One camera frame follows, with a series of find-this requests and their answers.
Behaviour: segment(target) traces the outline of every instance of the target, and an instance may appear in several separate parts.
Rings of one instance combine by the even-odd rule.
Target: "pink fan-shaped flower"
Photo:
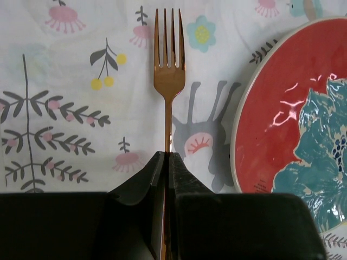
[[[275,0],[258,0],[259,5],[255,8],[257,13],[265,17],[277,16],[280,12],[276,8]]]
[[[74,33],[74,27],[77,27],[80,31],[86,27],[78,19],[77,12],[65,5],[55,6],[49,9],[50,20],[46,21],[45,24],[50,25],[51,28],[55,28],[57,31],[60,31],[60,25],[64,26],[64,33],[68,33],[68,29],[71,33]]]
[[[150,29],[147,25],[136,26],[133,30],[135,36],[129,40],[137,45],[139,48],[142,47],[142,42],[145,41],[145,49],[147,49],[147,42],[150,38]]]

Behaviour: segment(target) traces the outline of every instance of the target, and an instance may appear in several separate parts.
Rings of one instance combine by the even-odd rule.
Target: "copper fork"
[[[159,26],[158,26],[158,9],[156,11],[156,23],[154,34],[154,88],[163,96],[165,100],[165,153],[166,157],[172,151],[172,102],[174,98],[183,90],[185,85],[185,57],[184,57],[184,39],[182,28],[181,10],[179,15],[179,41],[178,41],[178,61],[176,62],[175,48],[175,25],[174,10],[171,9],[171,62],[168,63],[168,46],[166,36],[166,9],[164,9],[164,35],[163,35],[163,56],[162,67],[160,67],[159,54]],[[164,176],[164,203],[163,203],[163,230],[162,232],[162,249],[160,259],[171,259],[171,241],[170,241],[170,208],[168,203],[167,190],[169,187],[168,169]]]
[[[184,59],[184,39],[181,11],[179,9],[179,60],[176,64],[175,31],[174,31],[174,10],[171,10],[171,63],[168,64],[168,46],[166,37],[166,9],[164,9],[164,36],[162,64],[159,65],[159,27],[158,9],[156,11],[156,25],[154,34],[154,87],[165,100],[165,151],[171,152],[171,130],[172,130],[172,102],[174,98],[183,90],[185,85],[185,59]]]

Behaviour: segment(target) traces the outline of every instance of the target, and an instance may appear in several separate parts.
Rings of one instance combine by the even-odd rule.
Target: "yellow dot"
[[[126,62],[126,56],[125,56],[125,54],[119,54],[119,55],[117,56],[117,62],[118,62],[118,64],[120,64],[120,65],[125,64],[125,62]]]
[[[107,86],[107,87],[110,87],[113,85],[113,77],[110,77],[110,76],[107,76],[105,79],[104,79],[104,84]]]
[[[200,25],[195,31],[195,37],[198,43],[205,44],[210,39],[210,32],[205,26]]]
[[[102,88],[102,82],[99,79],[94,79],[92,80],[92,89],[94,90],[99,90]]]

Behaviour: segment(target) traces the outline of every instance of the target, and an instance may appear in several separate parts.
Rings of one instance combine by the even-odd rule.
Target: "ceramic plate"
[[[320,232],[347,217],[346,79],[347,18],[316,20],[262,61],[234,122],[236,188],[296,194]]]

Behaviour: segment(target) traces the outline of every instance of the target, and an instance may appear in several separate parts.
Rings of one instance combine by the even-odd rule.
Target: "printed fabric background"
[[[185,33],[173,150],[216,193],[235,191],[232,124],[258,64],[294,28],[347,15],[345,0],[1,1],[1,192],[110,191],[164,150],[156,8],[180,8]],[[324,234],[330,259],[346,233]]]

